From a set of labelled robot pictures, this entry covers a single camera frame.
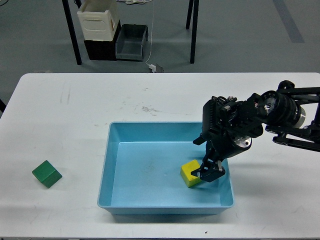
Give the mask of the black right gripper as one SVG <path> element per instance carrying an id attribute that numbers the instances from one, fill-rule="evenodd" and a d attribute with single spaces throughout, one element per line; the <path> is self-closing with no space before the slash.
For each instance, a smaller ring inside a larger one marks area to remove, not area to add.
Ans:
<path id="1" fill-rule="evenodd" d="M 247 151 L 252 138 L 262 134 L 254 99 L 238 101 L 212 96 L 202 108 L 201 133 L 193 141 L 198 146 L 206 143 L 206 152 L 200 167 L 191 171 L 191 175 L 208 183 L 224 176 L 226 170 L 221 160 Z"/>

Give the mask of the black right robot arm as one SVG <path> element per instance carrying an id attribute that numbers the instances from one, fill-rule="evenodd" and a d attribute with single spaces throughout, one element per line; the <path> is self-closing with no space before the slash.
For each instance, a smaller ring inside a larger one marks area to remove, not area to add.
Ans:
<path id="1" fill-rule="evenodd" d="M 252 139 L 264 131 L 275 134 L 273 142 L 318 152 L 320 150 L 320 111 L 305 127 L 303 105 L 319 104 L 319 87 L 296 88 L 291 81 L 279 83 L 276 91 L 253 93 L 247 100 L 212 96 L 202 109 L 202 132 L 193 143 L 205 146 L 199 168 L 190 174 L 212 182 L 226 171 L 222 161 L 252 146 Z"/>

